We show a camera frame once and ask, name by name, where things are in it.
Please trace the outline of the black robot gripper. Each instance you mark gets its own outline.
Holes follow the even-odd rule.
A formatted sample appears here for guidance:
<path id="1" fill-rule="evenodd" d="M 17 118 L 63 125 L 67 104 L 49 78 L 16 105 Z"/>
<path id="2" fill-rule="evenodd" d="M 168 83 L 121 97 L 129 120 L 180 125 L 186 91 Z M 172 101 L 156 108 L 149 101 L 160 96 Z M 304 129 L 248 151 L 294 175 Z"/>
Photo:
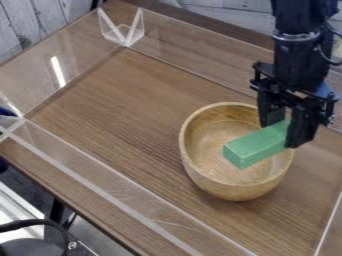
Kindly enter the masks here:
<path id="1" fill-rule="evenodd" d="M 251 88 L 258 92 L 260 126 L 280 122 L 291 109 L 286 147 L 298 148 L 314 140 L 319 124 L 327 125 L 339 100 L 324 79 L 330 66 L 334 33 L 326 29 L 302 34 L 275 32 L 274 62 L 258 61 Z"/>

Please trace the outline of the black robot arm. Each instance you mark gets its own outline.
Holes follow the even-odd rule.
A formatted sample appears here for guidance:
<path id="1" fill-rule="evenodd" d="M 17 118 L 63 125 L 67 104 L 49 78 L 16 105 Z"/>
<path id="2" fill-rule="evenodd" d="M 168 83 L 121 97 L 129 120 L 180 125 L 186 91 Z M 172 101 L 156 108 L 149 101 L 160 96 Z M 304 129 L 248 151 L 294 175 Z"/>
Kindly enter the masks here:
<path id="1" fill-rule="evenodd" d="M 326 77 L 332 66 L 334 38 L 328 24 L 339 12 L 338 0 L 271 0 L 275 28 L 274 59 L 252 65 L 251 88 L 258 92 L 263 127 L 287 121 L 284 146 L 296 148 L 314 140 L 318 127 L 330 125 L 337 91 Z"/>

